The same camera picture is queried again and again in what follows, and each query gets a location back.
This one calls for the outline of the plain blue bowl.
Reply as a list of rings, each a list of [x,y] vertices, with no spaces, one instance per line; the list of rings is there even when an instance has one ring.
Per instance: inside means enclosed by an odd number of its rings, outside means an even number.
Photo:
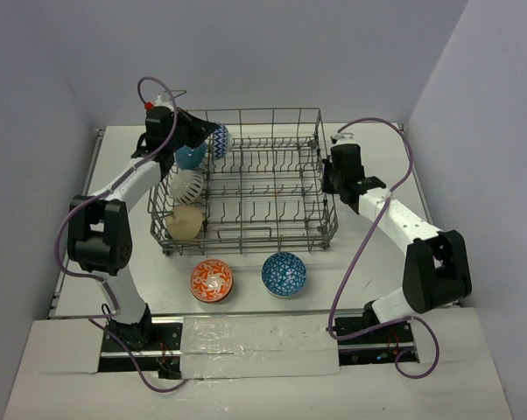
[[[181,170],[195,170],[203,162],[207,150],[205,143],[198,147],[183,146],[175,153],[175,163]]]

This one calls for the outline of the red patterned bowl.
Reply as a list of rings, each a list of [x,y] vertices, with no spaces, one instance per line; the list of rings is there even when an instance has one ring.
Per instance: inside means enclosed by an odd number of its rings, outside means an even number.
[[[214,160],[223,159],[227,156],[233,144],[233,138],[224,124],[218,123],[217,128],[211,136],[211,152]]]

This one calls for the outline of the yellow bowl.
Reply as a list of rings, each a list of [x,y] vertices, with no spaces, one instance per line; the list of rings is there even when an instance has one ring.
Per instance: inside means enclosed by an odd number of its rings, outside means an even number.
[[[196,206],[176,206],[165,218],[169,235],[179,241],[194,239],[200,232],[202,223],[203,214]]]

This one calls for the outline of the orange floral bowl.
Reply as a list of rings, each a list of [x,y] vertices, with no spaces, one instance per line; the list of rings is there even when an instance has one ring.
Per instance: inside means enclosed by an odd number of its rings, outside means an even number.
[[[190,276],[190,291],[202,303],[222,301],[233,286],[232,269],[219,259],[207,259],[198,263]]]

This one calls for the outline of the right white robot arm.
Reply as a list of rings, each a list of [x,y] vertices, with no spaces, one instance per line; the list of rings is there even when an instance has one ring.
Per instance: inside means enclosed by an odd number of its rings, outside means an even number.
[[[404,273],[401,286],[365,305],[363,331],[368,339],[382,342],[393,333],[395,322],[411,319],[471,294],[466,244],[459,232],[433,226],[394,199],[393,191],[381,179],[367,177],[361,147],[356,143],[335,144],[323,165],[323,191],[337,194],[355,214],[372,222],[334,296],[328,315],[330,333],[333,333],[334,314],[341,293],[377,229],[381,229],[404,254]]]

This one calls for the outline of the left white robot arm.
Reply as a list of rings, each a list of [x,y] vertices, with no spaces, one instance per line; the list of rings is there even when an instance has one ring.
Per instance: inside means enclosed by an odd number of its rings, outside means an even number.
[[[145,131],[130,162],[115,180],[93,195],[76,195],[64,221],[68,258],[79,277],[93,278],[107,301],[102,316],[125,346],[140,350],[154,338],[149,305],[141,298],[129,269],[133,243],[129,212],[172,169],[175,152],[197,148],[219,126],[181,108],[150,105]]]

